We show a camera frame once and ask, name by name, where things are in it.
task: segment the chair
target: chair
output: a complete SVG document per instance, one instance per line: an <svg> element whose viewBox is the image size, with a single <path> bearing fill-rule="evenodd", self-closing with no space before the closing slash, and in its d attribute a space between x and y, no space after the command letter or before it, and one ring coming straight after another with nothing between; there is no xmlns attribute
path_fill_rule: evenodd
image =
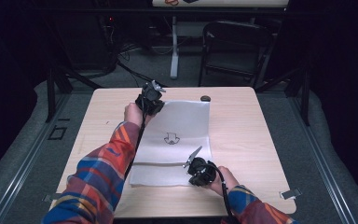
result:
<svg viewBox="0 0 358 224"><path fill-rule="evenodd" d="M255 87L273 36L267 28L243 22L213 21L205 25L199 86L203 73L214 70L243 77Z"/></svg>

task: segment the white paper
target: white paper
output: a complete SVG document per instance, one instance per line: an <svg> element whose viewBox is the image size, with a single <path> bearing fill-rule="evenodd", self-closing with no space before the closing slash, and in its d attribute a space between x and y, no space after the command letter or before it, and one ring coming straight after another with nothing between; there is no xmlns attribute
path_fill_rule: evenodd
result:
<svg viewBox="0 0 358 224"><path fill-rule="evenodd" d="M189 186L183 164L202 146L197 157L212 161L209 144L210 103L165 102L148 123L131 168L131 185Z"/></svg>

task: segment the flannel shirt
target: flannel shirt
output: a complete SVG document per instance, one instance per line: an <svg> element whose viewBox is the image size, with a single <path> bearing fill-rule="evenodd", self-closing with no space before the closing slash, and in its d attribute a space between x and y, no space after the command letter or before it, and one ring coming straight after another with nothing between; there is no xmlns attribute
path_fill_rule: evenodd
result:
<svg viewBox="0 0 358 224"><path fill-rule="evenodd" d="M67 180L66 190L42 223L113 223L124 186L124 174L135 157L139 127L122 122L109 143L84 157L76 173ZM245 186L228 194L232 212L245 223L297 223L289 216L262 203Z"/></svg>

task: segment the black cable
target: black cable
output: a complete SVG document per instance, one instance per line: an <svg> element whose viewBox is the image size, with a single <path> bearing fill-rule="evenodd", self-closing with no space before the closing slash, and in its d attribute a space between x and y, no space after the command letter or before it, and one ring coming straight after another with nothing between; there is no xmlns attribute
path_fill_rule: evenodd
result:
<svg viewBox="0 0 358 224"><path fill-rule="evenodd" d="M144 107L144 98L142 97L142 125L141 125L141 129L139 130L139 135L138 135L138 140L136 141L136 147L135 147L135 156L136 156L136 152L138 151L138 147L139 144L141 143L141 139L142 139L142 135L144 135L144 130L145 130L145 122L146 122L146 112L145 112L145 107ZM130 173L133 161L135 160L135 157L130 161L129 166L127 167L126 173L124 174L124 181L126 181L127 176Z"/></svg>
<svg viewBox="0 0 358 224"><path fill-rule="evenodd" d="M126 70L127 72L131 73L132 75L134 75L134 76L136 76L138 78L141 78L141 79L146 80L148 82L151 82L151 81L154 80L154 79L152 79L150 77L147 77L145 75L142 75L142 74L139 74L137 72L134 72L134 71L130 70L130 68L127 67L126 65L124 65L120 60L117 60L117 65L122 67L122 68L124 68L124 70ZM160 87L167 87L166 85L161 84L160 82L158 82L158 84L159 84Z"/></svg>
<svg viewBox="0 0 358 224"><path fill-rule="evenodd" d="M220 180L222 181L223 200L225 202L225 207L226 207L226 211L227 211L227 214L228 214L229 223L231 223L231 224L239 223L238 220L234 216L232 216L231 208L229 207L229 202L228 202L226 181L225 181L225 178L223 177L222 172L220 172L220 170L215 165L211 165L211 164L206 163L206 164L200 165L199 167L201 167L201 166L213 167L215 169L215 171L217 171L217 173L220 176Z"/></svg>

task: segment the person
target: person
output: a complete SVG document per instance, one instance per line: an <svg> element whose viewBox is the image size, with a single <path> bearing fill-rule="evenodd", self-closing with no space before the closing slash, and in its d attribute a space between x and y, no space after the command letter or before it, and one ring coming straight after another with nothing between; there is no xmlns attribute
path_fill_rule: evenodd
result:
<svg viewBox="0 0 358 224"><path fill-rule="evenodd" d="M145 125L152 119L146 116ZM112 133L110 141L93 150L77 165L67 179L66 190L42 223L112 223L124 186L124 175L135 149L143 113L135 103L124 110L124 121ZM262 203L244 185L240 185L228 168L219 170L227 183L233 214L240 223L296 223L276 208ZM206 188L222 195L220 177Z"/></svg>

